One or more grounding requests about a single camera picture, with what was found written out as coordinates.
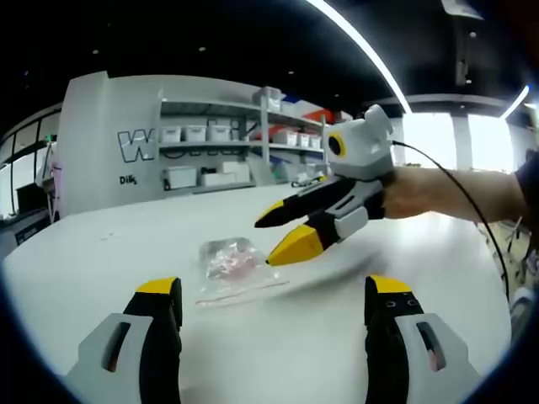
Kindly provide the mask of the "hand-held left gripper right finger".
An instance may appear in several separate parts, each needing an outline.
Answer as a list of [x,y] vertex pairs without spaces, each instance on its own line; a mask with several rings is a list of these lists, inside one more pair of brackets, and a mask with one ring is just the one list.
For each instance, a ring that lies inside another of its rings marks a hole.
[[368,276],[364,318],[367,403],[461,403],[480,384],[465,342],[405,283]]

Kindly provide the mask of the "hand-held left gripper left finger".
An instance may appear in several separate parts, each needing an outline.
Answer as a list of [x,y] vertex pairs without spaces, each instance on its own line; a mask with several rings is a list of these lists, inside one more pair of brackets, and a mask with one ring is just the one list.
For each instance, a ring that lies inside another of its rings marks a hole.
[[182,321],[179,278],[139,286],[79,343],[67,387],[82,403],[180,403]]

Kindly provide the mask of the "person's right hand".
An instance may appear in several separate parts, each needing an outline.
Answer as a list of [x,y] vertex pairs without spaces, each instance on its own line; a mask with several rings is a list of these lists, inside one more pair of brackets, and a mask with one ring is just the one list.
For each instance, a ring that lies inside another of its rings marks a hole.
[[425,212],[422,176],[419,167],[397,167],[393,181],[385,187],[383,207],[386,218],[405,219]]

